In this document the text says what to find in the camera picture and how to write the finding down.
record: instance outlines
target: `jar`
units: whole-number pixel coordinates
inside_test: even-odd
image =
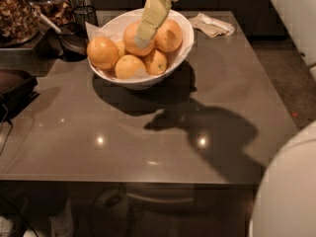
[[[40,29],[40,19],[25,0],[0,0],[0,47],[32,39]]]
[[[74,22],[70,0],[29,0],[34,8],[40,10],[56,25]]]

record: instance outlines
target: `bowl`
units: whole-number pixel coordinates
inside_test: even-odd
[[[122,34],[125,28],[129,24],[140,20],[142,12],[143,9],[133,10],[112,19],[101,28],[99,35],[105,35],[114,42],[122,40]],[[176,68],[186,59],[195,42],[194,30],[188,19],[186,19],[182,14],[173,10],[169,12],[168,18],[175,20],[181,26],[183,30],[183,42],[176,51],[167,54],[168,67],[163,74],[159,76],[146,75],[143,78],[137,79],[118,79],[114,73],[101,70],[98,67],[92,65],[88,58],[90,67],[97,75],[106,81],[131,90],[147,89],[161,82],[167,76],[172,74]]]

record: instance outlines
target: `black object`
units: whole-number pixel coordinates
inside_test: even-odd
[[[39,93],[34,91],[38,80],[23,70],[0,70],[0,120],[14,118]]]

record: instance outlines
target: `countertop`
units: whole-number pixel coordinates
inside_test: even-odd
[[[144,91],[109,85],[87,60],[57,60],[12,120],[0,179],[257,185],[297,129],[238,26],[195,34],[186,61]]]

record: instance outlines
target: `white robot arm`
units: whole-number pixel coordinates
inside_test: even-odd
[[[135,43],[139,47],[147,47],[152,41],[158,28],[168,17],[172,1],[179,0],[146,0],[135,36]]]

